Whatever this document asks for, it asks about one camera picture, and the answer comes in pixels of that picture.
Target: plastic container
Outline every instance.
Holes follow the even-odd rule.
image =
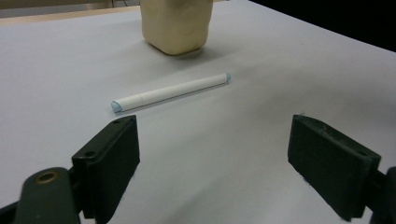
[[[169,55],[201,48],[207,40],[213,0],[141,0],[143,37]]]

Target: chalk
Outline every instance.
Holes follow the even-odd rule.
[[[229,73],[205,77],[194,81],[161,88],[155,91],[147,91],[111,102],[114,113],[134,109],[144,105],[151,105],[166,99],[184,95],[193,91],[203,90],[209,87],[228,83],[231,80]]]

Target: blue end cap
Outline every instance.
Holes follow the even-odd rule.
[[[226,73],[226,75],[227,75],[227,82],[230,82],[231,81],[231,74],[230,73]]]
[[[119,103],[115,101],[111,102],[111,107],[113,107],[114,113],[118,113],[122,111],[122,107],[119,105]]]

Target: white tabletop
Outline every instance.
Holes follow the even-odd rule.
[[[202,50],[170,57],[145,42],[140,18],[0,27],[0,206],[132,114],[141,163],[110,223],[344,223],[288,163],[293,114],[382,155],[382,172],[396,164],[394,52],[234,0],[215,4]],[[118,115],[110,107],[225,72],[226,86]]]

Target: white cylinder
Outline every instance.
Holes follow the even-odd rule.
[[[209,87],[229,82],[230,74],[221,74],[213,77],[205,77],[198,80],[165,87],[155,91],[147,91],[133,96],[124,97],[111,103],[114,113],[130,110],[143,105],[154,104],[166,99],[177,97],[193,91],[199,91]]]

